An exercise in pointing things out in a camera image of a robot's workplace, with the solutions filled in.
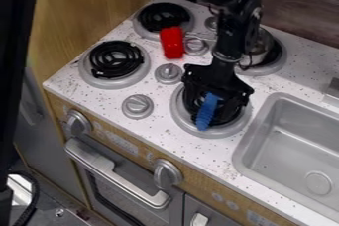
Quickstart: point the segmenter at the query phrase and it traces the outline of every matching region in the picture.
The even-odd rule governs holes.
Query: speckled countertop
[[[205,19],[210,16],[207,8],[184,0],[153,1],[174,2],[187,7],[196,18],[194,32],[210,34],[203,25]],[[256,90],[251,97],[252,119],[266,98],[275,92],[289,93],[339,112],[338,109],[322,102],[324,89],[332,77],[339,76],[339,50],[275,29],[267,29],[286,47],[288,60],[285,67],[273,75],[241,76],[241,79]],[[133,30],[130,19],[101,39],[101,41],[107,40],[128,40],[143,46],[152,60],[149,74],[136,85],[125,89],[97,89],[87,85],[79,76],[76,63],[79,56],[47,80],[44,83],[45,90],[80,106],[96,117],[203,172],[295,223],[312,226],[339,225],[237,173],[232,165],[232,154],[247,127],[235,136],[218,140],[197,138],[179,128],[170,115],[170,97],[178,85],[162,85],[157,83],[154,78],[156,68],[167,62],[163,56],[161,45],[138,36]],[[183,66],[187,62],[209,64],[210,61],[211,54],[208,53],[205,56],[185,56],[184,60],[172,62]],[[122,102],[128,96],[140,93],[153,99],[155,111],[150,117],[141,121],[128,119],[121,111]]]

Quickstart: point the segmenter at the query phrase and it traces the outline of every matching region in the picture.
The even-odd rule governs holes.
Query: silver oven handle
[[[114,162],[101,156],[83,142],[72,138],[67,141],[65,150],[72,158],[74,158],[88,170],[103,177],[111,184],[114,184],[122,191],[130,194],[142,203],[158,210],[166,208],[166,206],[169,204],[169,195],[161,190],[158,191],[154,196],[148,195],[142,189],[138,188],[131,182],[115,173],[113,171],[115,167]]]

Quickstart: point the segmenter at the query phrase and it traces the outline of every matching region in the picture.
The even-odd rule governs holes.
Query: gray floor
[[[28,171],[21,162],[17,162],[12,169]],[[109,226],[92,212],[72,202],[38,175],[33,173],[32,175],[39,182],[41,191],[38,210],[28,226]],[[13,225],[24,209],[24,206],[12,207],[10,225]]]

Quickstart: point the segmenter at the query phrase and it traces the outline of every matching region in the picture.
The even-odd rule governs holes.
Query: sink
[[[242,175],[339,222],[339,114],[275,93],[240,141],[233,164]]]

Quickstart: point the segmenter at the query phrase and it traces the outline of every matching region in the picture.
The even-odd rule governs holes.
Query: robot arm
[[[262,18],[260,0],[203,1],[220,7],[213,61],[209,66],[187,64],[182,78],[185,108],[200,131],[231,122],[247,106],[254,90],[236,76],[234,67],[254,47]],[[215,109],[200,114],[210,95],[217,101]],[[209,118],[199,119],[203,115]]]

